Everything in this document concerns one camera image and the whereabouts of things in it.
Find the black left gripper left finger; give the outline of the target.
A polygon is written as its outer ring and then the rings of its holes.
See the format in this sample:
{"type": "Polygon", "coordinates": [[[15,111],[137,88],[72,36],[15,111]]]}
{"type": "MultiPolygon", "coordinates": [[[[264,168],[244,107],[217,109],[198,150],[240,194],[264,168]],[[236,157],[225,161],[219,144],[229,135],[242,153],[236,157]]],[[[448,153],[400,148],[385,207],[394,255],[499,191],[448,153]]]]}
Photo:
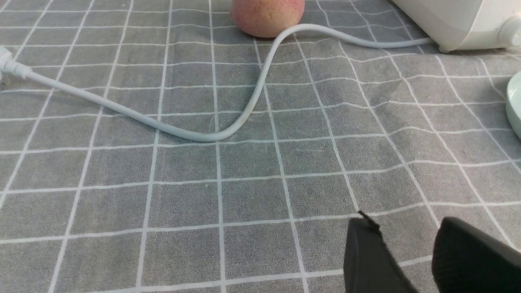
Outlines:
{"type": "Polygon", "coordinates": [[[347,293],[416,293],[389,251],[380,225],[363,211],[350,219],[344,254],[347,293]]]}

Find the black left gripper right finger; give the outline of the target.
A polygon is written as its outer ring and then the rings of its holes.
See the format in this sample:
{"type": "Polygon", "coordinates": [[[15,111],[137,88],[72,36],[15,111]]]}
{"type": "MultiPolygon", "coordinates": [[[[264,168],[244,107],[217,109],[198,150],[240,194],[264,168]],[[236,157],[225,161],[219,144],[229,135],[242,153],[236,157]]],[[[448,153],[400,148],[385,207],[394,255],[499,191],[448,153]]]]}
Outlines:
{"type": "Polygon", "coordinates": [[[445,217],[432,254],[432,275],[441,293],[519,293],[521,255],[456,217],[445,217]]]}

